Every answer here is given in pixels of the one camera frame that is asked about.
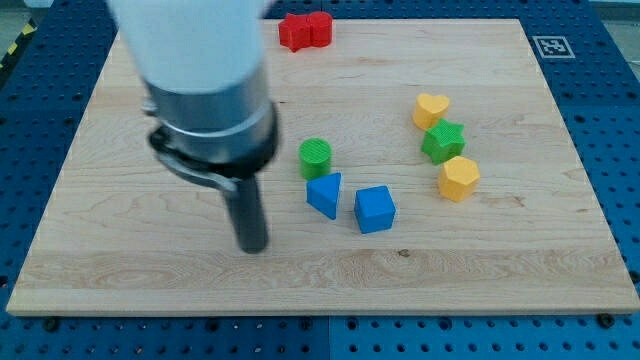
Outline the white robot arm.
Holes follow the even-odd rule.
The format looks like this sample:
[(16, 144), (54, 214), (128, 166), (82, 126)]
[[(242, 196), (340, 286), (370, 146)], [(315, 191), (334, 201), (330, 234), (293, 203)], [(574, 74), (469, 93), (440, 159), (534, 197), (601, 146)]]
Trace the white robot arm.
[(238, 190), (275, 152), (258, 0), (109, 0), (155, 106), (149, 137), (179, 177)]

